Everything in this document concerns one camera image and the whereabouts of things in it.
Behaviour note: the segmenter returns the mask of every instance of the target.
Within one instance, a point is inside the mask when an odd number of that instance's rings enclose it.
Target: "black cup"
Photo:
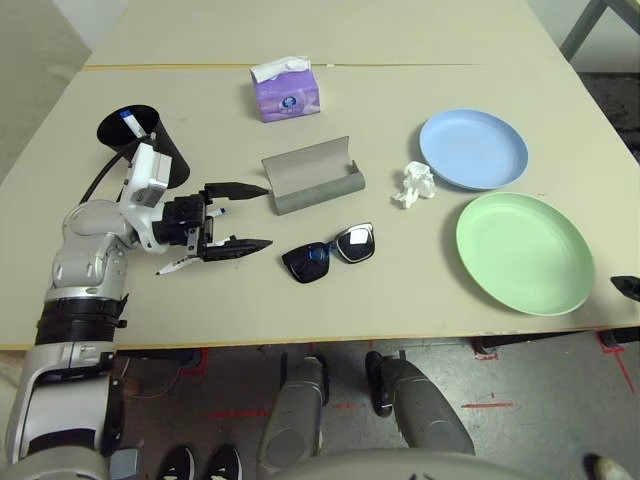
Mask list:
[[[171,137],[164,129],[160,114],[155,108],[147,105],[129,105],[122,107],[105,118],[98,127],[98,140],[116,152],[122,150],[125,145],[135,140],[136,136],[120,117],[120,112],[130,110],[138,123],[147,134],[155,132],[155,150],[171,157],[171,173],[169,174],[169,188],[182,185],[189,178],[189,165],[173,144]],[[135,150],[125,153],[123,156],[131,160]]]

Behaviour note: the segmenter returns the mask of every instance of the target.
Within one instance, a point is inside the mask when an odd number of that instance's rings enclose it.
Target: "black sunglasses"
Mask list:
[[[331,250],[337,250],[349,263],[358,263],[373,255],[375,247],[373,225],[362,223],[339,233],[333,242],[309,243],[291,250],[282,261],[297,281],[309,283],[327,274]]]

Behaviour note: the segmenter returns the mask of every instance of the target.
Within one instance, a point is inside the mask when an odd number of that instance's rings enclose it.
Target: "gray metal holder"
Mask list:
[[[262,160],[278,215],[363,190],[348,146],[349,137],[341,137]]]

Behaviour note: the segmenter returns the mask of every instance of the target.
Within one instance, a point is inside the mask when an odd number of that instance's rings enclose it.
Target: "marker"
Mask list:
[[[207,213],[207,217],[216,218],[222,215],[223,213],[227,213],[226,208],[216,208],[213,212]]]
[[[198,260],[200,260],[199,257],[182,257],[180,260],[176,260],[162,267],[156,272],[156,275],[166,275],[167,273],[177,272],[181,268],[191,265]]]
[[[120,118],[124,120],[124,123],[127,124],[129,130],[131,130],[137,138],[144,137],[147,134],[147,132],[144,131],[144,128],[142,128],[142,125],[138,123],[136,117],[133,116],[131,110],[122,110],[120,112]]]
[[[232,238],[231,237],[223,238],[218,242],[214,242],[213,246],[221,247],[222,245],[227,243],[229,240],[232,240]],[[165,265],[164,267],[162,267],[160,270],[156,272],[156,275],[166,275],[167,273],[177,272],[178,270],[186,267],[187,265],[191,265],[192,263],[195,263],[198,260],[200,260],[200,257],[182,257],[180,260],[176,260],[175,262],[171,262],[168,265]]]

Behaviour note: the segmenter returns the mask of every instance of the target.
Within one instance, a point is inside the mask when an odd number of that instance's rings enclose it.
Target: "green plate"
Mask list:
[[[458,219],[456,241],[480,286],[521,312],[561,315],[582,305],[593,288],[593,257],[578,228],[529,195],[474,200]]]

